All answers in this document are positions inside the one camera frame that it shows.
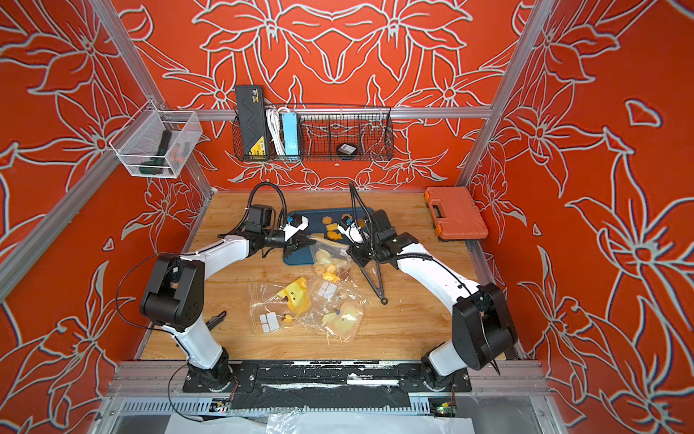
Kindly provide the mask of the bag with yellow duck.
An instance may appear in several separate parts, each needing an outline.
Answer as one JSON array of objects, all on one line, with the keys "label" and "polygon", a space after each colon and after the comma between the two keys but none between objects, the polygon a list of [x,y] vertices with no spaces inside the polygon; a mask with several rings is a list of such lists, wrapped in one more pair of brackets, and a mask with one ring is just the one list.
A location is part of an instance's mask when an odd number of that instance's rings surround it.
[{"label": "bag with yellow duck", "polygon": [[255,336],[276,334],[299,325],[312,310],[308,279],[287,284],[253,282],[249,285],[250,320]]}]

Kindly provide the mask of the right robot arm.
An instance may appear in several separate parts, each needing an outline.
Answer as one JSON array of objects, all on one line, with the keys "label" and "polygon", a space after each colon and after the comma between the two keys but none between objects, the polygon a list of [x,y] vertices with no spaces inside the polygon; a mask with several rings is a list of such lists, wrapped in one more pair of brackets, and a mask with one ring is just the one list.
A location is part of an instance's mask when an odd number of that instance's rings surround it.
[{"label": "right robot arm", "polygon": [[368,212],[354,183],[349,184],[352,213],[365,211],[364,224],[343,218],[339,232],[350,242],[348,255],[360,267],[390,265],[417,280],[446,308],[452,318],[451,338],[421,359],[422,381],[439,392],[459,371],[497,369],[496,359],[513,349],[517,330],[504,292],[492,282],[478,283],[455,272],[433,256],[409,233],[397,233],[385,211]]}]

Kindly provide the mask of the clear acrylic wall bin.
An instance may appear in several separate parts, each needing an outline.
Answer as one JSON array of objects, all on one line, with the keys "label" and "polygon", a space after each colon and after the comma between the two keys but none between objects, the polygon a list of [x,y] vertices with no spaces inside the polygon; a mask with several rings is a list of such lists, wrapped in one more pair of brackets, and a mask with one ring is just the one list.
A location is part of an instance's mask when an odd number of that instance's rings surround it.
[{"label": "clear acrylic wall bin", "polygon": [[[172,137],[162,175],[141,175],[138,167],[157,153],[162,132]],[[153,101],[143,104],[108,141],[121,165],[134,177],[176,179],[202,137],[202,124],[191,110],[161,110]]]}]

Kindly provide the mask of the black box in basket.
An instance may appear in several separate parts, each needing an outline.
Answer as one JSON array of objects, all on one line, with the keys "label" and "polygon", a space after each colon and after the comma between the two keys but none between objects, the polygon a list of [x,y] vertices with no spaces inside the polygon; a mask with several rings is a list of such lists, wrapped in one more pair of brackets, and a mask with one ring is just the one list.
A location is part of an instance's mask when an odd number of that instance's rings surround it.
[{"label": "black box in basket", "polygon": [[247,161],[263,161],[269,156],[263,89],[258,85],[240,85],[235,95],[242,156]]}]

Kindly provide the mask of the black metal tongs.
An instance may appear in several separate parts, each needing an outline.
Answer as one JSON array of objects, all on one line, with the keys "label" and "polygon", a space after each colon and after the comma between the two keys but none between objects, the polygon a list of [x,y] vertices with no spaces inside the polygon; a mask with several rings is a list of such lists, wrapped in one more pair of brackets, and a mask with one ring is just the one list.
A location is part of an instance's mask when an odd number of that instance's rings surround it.
[{"label": "black metal tongs", "polygon": [[365,277],[365,280],[372,288],[374,294],[381,305],[387,305],[389,303],[388,298],[386,298],[385,287],[381,272],[381,265],[379,263],[370,263],[365,267],[360,267],[361,274]]}]

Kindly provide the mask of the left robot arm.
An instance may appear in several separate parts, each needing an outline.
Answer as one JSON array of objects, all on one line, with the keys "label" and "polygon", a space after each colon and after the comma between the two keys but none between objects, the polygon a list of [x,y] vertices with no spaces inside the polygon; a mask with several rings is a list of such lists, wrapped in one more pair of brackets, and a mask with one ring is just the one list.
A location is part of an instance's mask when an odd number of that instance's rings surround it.
[{"label": "left robot arm", "polygon": [[161,253],[140,302],[140,313],[173,336],[186,354],[191,378],[212,392],[231,383],[227,350],[202,319],[209,277],[258,252],[282,251],[285,257],[316,241],[308,236],[309,219],[291,215],[282,190],[261,182],[250,192],[239,223],[218,242],[182,254]]}]

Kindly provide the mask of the orange tool case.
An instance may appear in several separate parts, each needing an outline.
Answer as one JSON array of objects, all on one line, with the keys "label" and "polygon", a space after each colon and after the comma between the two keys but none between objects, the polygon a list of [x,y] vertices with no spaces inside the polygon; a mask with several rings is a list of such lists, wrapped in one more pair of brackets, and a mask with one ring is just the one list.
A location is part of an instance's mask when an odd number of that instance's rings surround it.
[{"label": "orange tool case", "polygon": [[429,187],[424,198],[439,240],[480,241],[487,238],[489,230],[466,187]]}]

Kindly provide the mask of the light blue power bank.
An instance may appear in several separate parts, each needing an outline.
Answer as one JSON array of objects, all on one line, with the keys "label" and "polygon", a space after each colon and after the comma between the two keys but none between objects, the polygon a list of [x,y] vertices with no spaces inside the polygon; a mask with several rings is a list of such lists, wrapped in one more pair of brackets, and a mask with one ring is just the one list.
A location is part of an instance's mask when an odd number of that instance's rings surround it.
[{"label": "light blue power bank", "polygon": [[285,112],[281,116],[281,121],[284,134],[285,155],[289,161],[298,161],[300,152],[297,115],[293,112]]}]

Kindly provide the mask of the bag with cream bear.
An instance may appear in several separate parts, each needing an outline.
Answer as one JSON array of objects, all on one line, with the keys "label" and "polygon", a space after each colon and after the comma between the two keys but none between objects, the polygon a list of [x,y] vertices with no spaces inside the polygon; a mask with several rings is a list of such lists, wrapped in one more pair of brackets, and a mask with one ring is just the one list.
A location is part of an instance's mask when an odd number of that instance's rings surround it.
[{"label": "bag with cream bear", "polygon": [[314,244],[309,246],[314,262],[314,275],[332,282],[352,279],[351,269],[354,261],[347,252],[347,245],[317,236],[311,236],[310,239],[314,241]]}]

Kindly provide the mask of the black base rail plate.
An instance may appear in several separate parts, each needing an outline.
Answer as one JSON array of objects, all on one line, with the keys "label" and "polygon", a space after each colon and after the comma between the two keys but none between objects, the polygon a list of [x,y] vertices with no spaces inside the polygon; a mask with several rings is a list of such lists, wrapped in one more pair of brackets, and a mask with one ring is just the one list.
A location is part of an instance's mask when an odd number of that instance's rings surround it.
[{"label": "black base rail plate", "polygon": [[220,391],[186,374],[182,392],[208,394],[219,412],[403,412],[435,415],[471,392],[466,369],[429,385],[417,361],[235,361],[231,381]]}]

